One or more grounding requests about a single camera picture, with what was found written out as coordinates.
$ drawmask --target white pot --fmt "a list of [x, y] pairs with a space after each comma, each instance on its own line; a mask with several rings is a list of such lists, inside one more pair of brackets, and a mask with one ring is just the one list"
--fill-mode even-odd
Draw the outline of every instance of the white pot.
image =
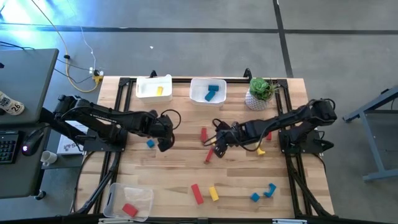
[[254, 111], [262, 111], [265, 110], [268, 106], [268, 100], [258, 100], [256, 97], [254, 97], [252, 94], [250, 94], [250, 90], [246, 93], [246, 98], [244, 100], [246, 105], [254, 110]]

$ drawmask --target keyboard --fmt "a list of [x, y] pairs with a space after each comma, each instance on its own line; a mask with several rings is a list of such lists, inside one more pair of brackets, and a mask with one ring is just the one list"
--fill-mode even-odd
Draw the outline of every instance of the keyboard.
[[13, 164], [18, 155], [20, 132], [0, 131], [0, 165]]

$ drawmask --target computer mouse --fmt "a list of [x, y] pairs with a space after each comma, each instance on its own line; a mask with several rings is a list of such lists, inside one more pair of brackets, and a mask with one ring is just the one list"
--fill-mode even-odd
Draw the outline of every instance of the computer mouse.
[[26, 136], [22, 144], [22, 155], [31, 156], [35, 154], [39, 148], [43, 135], [43, 129], [36, 129]]

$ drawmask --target blue block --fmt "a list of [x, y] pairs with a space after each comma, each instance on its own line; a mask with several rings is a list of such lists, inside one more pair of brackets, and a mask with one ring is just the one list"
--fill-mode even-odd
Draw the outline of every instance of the blue block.
[[257, 202], [260, 199], [260, 196], [257, 193], [253, 193], [250, 198], [254, 202]]
[[209, 91], [218, 91], [220, 89], [219, 86], [216, 85], [209, 85]]
[[264, 192], [264, 195], [265, 195], [266, 197], [271, 197], [272, 194], [274, 193], [275, 189], [276, 189], [275, 184], [270, 183], [270, 184], [269, 184], [269, 192]]
[[155, 146], [154, 140], [152, 140], [152, 139], [148, 140], [148, 141], [147, 141], [147, 145], [148, 145], [148, 147], [150, 147], [150, 148], [154, 147], [154, 146]]
[[215, 91], [209, 91], [209, 93], [207, 93], [207, 95], [205, 96], [205, 100], [207, 102], [210, 102], [210, 100], [216, 95]]

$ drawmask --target succulent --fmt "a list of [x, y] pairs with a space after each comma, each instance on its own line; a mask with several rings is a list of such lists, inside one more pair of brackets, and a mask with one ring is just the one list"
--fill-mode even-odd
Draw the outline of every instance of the succulent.
[[258, 100], [269, 100], [277, 89], [277, 84], [266, 82], [263, 78], [250, 80], [250, 94]]

